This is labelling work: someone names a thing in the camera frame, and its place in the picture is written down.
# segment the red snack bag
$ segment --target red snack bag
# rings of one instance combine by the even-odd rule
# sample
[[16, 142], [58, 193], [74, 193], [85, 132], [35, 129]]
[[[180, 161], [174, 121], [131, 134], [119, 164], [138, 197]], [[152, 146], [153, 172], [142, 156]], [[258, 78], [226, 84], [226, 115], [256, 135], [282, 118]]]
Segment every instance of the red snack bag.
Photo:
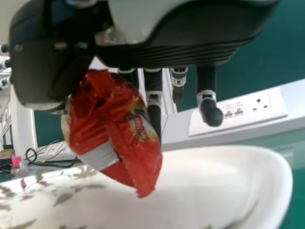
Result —
[[162, 165], [160, 142], [140, 93], [120, 76], [89, 71], [61, 126], [84, 163], [135, 187], [140, 198], [154, 190]]

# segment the pink object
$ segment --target pink object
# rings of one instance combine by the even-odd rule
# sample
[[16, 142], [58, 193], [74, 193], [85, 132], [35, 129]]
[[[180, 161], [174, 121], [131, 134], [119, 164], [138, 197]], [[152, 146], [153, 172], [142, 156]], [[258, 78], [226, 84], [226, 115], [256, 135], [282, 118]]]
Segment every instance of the pink object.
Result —
[[14, 156], [11, 158], [11, 163], [13, 164], [14, 168], [17, 168], [19, 166], [20, 161], [21, 161], [21, 156]]

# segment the black cable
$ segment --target black cable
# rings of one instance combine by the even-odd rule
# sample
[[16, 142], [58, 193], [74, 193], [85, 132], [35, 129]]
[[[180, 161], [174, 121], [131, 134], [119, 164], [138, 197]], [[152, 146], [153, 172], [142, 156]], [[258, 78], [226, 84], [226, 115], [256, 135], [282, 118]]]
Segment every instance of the black cable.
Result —
[[47, 148], [48, 146], [50, 146], [50, 145], [52, 145], [52, 144], [54, 144], [54, 143], [56, 143], [56, 142], [58, 142], [58, 141], [59, 141], [59, 139], [55, 140], [54, 142], [51, 142], [50, 144], [48, 144], [48, 145], [46, 145], [45, 147], [43, 147], [43, 148], [41, 148], [40, 150], [38, 150], [38, 151], [36, 152], [36, 154], [30, 156], [29, 158], [34, 157], [35, 155], [38, 156], [38, 155], [40, 155], [40, 154], [43, 154], [42, 150], [44, 150], [44, 149]]
[[[29, 152], [32, 151], [34, 153], [34, 159], [33, 160], [30, 160], [31, 157], [33, 156], [29, 156]], [[29, 148], [26, 152], [25, 152], [25, 159], [29, 162], [28, 165], [36, 165], [36, 166], [45, 166], [45, 167], [58, 167], [58, 168], [71, 168], [75, 163], [76, 161], [78, 160], [77, 157], [75, 157], [75, 159], [72, 161], [71, 164], [69, 165], [66, 165], [66, 166], [62, 166], [62, 165], [58, 165], [58, 164], [52, 164], [52, 163], [49, 163], [48, 161], [42, 163], [36, 163], [35, 161], [37, 160], [37, 152], [32, 149], [32, 148]]]

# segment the white plate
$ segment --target white plate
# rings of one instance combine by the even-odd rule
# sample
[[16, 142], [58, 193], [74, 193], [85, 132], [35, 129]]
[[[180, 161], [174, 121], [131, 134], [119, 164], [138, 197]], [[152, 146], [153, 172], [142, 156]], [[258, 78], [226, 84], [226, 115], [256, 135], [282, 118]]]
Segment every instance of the white plate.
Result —
[[273, 151], [221, 146], [164, 153], [156, 191], [144, 199], [84, 167], [0, 189], [2, 229], [277, 229], [292, 173]]

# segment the wall socket switch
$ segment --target wall socket switch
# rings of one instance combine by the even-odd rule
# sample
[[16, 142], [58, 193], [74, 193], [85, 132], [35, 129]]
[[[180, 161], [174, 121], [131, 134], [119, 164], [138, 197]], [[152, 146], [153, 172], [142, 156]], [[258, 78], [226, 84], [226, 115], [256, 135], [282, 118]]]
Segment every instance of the wall socket switch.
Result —
[[217, 103], [217, 107], [224, 114], [221, 126], [208, 126], [203, 122], [199, 109], [195, 109], [190, 121], [189, 136], [209, 134], [287, 116], [279, 87], [221, 101]]

